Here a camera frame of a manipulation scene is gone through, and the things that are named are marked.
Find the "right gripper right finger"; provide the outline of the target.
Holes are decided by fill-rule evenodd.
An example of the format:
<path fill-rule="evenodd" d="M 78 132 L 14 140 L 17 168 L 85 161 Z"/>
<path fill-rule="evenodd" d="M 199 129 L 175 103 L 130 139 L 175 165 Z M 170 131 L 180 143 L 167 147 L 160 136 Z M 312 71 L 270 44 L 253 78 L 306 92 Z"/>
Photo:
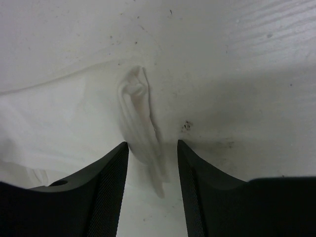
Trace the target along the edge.
<path fill-rule="evenodd" d="M 313 237 L 315 177 L 237 179 L 177 143 L 188 236 Z"/>

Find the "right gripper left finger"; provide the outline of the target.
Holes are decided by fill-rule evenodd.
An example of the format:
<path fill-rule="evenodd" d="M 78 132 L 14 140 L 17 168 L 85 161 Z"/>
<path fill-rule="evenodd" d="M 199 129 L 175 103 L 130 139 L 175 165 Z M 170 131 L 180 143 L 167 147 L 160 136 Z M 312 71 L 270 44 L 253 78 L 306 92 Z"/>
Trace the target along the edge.
<path fill-rule="evenodd" d="M 24 189 L 1 183 L 1 236 L 116 236 L 128 156 L 128 144 L 122 142 L 101 159 L 50 186 Z"/>

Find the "white tank top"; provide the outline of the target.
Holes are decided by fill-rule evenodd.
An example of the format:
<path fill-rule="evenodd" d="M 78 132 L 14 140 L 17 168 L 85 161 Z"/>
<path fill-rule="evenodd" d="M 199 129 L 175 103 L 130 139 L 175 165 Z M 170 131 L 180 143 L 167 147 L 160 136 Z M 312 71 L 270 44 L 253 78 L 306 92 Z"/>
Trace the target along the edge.
<path fill-rule="evenodd" d="M 123 141 L 132 153 L 130 182 L 164 197 L 163 153 L 141 65 L 100 63 L 0 96 L 2 181 L 48 186 Z"/>

